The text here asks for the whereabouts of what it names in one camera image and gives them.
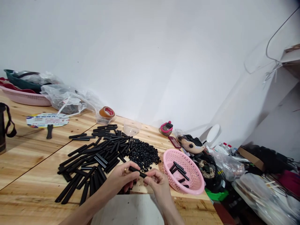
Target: cardboard box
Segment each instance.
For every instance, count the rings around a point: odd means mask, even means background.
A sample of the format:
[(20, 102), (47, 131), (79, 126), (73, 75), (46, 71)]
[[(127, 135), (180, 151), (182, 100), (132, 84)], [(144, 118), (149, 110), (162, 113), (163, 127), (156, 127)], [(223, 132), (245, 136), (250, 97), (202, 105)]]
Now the cardboard box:
[(263, 161), (261, 161), (259, 158), (256, 156), (252, 155), (250, 152), (247, 152), (245, 149), (242, 147), (239, 147), (238, 150), (239, 154), (246, 159), (248, 159), (250, 162), (252, 162), (257, 168), (259, 168), (261, 171), (265, 171), (265, 166), (263, 164)]

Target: black thermos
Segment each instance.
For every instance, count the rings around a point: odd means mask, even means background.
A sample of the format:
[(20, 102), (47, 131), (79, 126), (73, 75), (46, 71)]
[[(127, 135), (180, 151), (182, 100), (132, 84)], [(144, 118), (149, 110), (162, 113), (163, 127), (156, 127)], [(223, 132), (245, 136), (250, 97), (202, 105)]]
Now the black thermos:
[[(8, 115), (8, 122), (7, 126), (5, 128), (4, 124), (4, 112), (7, 110), (7, 115)], [(13, 124), (13, 129), (11, 133), (8, 132), (9, 126)], [(12, 122), (12, 117), (10, 115), (9, 107), (0, 102), (0, 155), (5, 152), (6, 150), (6, 142), (5, 142), (5, 136), (7, 135), (8, 137), (12, 138), (17, 134), (16, 129), (15, 129), (15, 124)]]

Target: clear plastic cup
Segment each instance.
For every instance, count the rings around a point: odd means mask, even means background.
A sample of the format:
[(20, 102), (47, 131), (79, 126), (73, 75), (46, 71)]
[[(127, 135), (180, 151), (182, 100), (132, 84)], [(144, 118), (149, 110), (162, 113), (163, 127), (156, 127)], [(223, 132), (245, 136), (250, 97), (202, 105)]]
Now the clear plastic cup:
[(134, 120), (125, 120), (124, 122), (124, 133), (128, 136), (137, 135), (142, 128), (142, 124), (140, 122)]

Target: person's right hand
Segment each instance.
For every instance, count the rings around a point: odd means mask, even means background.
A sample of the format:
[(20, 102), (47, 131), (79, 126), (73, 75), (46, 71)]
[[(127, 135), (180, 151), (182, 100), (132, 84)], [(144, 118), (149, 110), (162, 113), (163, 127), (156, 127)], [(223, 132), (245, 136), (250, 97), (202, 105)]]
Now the person's right hand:
[(158, 204), (164, 207), (173, 202), (168, 176), (157, 169), (152, 169), (145, 174), (147, 177), (144, 178), (144, 183), (153, 189)]

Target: green object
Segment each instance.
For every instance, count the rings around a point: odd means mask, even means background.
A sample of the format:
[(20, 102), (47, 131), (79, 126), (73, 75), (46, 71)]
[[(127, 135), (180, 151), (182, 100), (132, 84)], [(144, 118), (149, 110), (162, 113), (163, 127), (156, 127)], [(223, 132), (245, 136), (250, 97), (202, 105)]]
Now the green object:
[(227, 190), (225, 190), (224, 192), (212, 193), (210, 190), (205, 188), (205, 192), (211, 200), (219, 202), (223, 201), (229, 195), (229, 192)]
[(27, 73), (24, 73), (22, 75), (17, 75), (14, 70), (5, 69), (4, 71), (7, 75), (7, 79), (14, 86), (17, 86), (18, 88), (20, 88), (22, 90), (23, 89), (31, 89), (31, 90), (34, 90), (35, 92), (37, 92), (37, 91), (40, 92), (41, 91), (41, 85), (30, 83), (28, 81), (24, 81), (24, 80), (20, 79), (21, 77), (24, 77), (24, 76), (27, 76), (27, 75), (33, 75), (33, 74), (39, 75), (39, 73), (37, 73), (37, 72), (27, 72)]

